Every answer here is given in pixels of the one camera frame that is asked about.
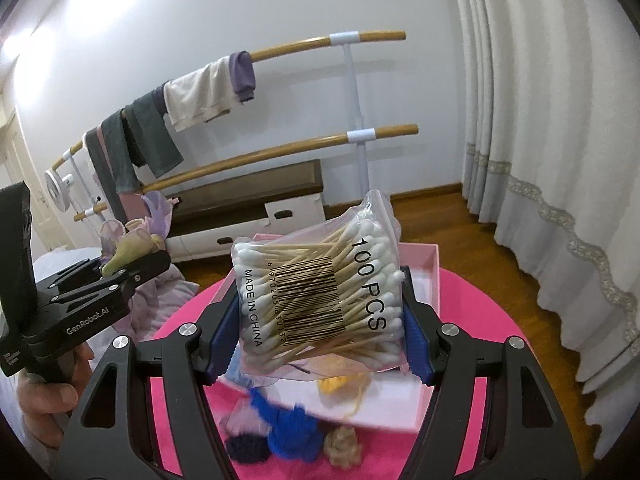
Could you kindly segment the person's left hand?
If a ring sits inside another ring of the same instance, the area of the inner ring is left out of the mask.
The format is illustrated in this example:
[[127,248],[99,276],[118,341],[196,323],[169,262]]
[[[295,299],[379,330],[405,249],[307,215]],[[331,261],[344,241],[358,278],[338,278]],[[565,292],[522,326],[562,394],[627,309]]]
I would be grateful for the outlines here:
[[64,384],[43,384],[32,382],[22,370],[18,375],[16,389],[18,403],[23,412],[23,420],[28,431],[48,448],[60,447],[63,429],[53,416],[66,414],[76,408],[80,396],[90,382],[92,369],[90,361],[94,353],[84,342],[74,349],[74,374],[70,382]]

